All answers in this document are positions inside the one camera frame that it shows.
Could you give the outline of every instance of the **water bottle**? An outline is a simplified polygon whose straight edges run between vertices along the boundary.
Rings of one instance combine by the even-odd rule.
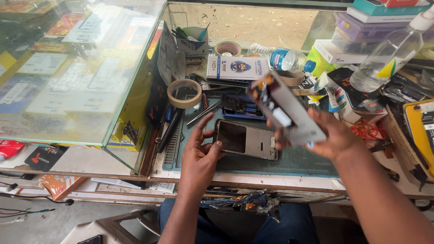
[[[312,72],[316,66],[316,63],[308,60],[302,52],[275,46],[262,46],[257,43],[250,46],[247,56],[267,58],[274,69],[293,73]]]
[[[351,85],[361,92],[378,89],[421,50],[422,33],[433,24],[434,6],[419,13],[406,29],[389,33],[350,77]]]

